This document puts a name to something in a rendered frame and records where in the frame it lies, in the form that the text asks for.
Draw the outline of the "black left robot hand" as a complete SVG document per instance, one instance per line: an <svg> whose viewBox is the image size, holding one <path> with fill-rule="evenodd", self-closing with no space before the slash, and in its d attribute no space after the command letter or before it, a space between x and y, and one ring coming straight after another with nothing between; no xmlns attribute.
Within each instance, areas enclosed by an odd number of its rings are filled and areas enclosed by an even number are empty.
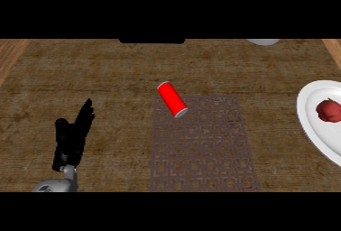
<svg viewBox="0 0 341 231"><path fill-rule="evenodd" d="M66 165L76 167L79 164L92 119L91 100L86 99L75 121L69 123L64 118L55 120L55 151L51 170L61 171Z"/></svg>

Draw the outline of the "brown lattice placemat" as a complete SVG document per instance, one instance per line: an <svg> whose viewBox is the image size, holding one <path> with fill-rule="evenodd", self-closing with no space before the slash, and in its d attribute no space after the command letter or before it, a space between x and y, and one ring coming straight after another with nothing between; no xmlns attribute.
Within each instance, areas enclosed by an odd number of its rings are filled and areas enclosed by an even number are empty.
<svg viewBox="0 0 341 231"><path fill-rule="evenodd" d="M148 189L244 192L259 189L239 100L184 96L187 112L171 116L154 98Z"/></svg>

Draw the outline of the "white plate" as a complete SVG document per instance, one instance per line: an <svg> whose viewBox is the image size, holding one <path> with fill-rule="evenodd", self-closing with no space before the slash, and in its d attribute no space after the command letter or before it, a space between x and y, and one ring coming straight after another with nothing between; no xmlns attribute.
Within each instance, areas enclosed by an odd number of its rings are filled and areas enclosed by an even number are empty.
<svg viewBox="0 0 341 231"><path fill-rule="evenodd" d="M318 118L318 103L330 98L341 104L341 82L317 80L299 90L295 111L302 130L320 153L341 167L341 122L324 122Z"/></svg>

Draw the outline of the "red bell pepper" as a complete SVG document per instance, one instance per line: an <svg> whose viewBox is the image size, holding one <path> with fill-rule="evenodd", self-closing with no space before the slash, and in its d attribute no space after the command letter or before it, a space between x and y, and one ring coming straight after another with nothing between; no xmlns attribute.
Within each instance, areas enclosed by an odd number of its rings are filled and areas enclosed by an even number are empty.
<svg viewBox="0 0 341 231"><path fill-rule="evenodd" d="M323 122L341 122L341 105L330 98L318 103L315 112Z"/></svg>

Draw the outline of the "red can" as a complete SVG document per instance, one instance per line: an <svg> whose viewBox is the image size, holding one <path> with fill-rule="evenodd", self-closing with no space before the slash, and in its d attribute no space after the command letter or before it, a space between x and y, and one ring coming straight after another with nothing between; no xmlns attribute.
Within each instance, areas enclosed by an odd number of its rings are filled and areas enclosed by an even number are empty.
<svg viewBox="0 0 341 231"><path fill-rule="evenodd" d="M172 87L172 84L165 81L162 82L156 87L156 92L163 100L163 103L169 109L169 113L174 118L179 118L185 111L187 106L184 104L184 101Z"/></svg>

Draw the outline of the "black appliance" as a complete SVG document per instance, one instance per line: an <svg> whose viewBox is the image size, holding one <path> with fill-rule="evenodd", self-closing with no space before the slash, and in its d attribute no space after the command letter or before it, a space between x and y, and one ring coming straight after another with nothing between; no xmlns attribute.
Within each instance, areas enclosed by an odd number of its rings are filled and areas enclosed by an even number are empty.
<svg viewBox="0 0 341 231"><path fill-rule="evenodd" d="M182 44L184 39L181 38L120 38L117 39L120 43L125 44Z"/></svg>

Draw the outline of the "pale grey round object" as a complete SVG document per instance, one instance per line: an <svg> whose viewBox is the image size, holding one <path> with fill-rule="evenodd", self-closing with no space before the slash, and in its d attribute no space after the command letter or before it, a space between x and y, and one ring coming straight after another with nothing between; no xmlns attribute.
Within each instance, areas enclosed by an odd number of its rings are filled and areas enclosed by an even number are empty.
<svg viewBox="0 0 341 231"><path fill-rule="evenodd" d="M246 39L255 45L270 46L278 42L278 39Z"/></svg>

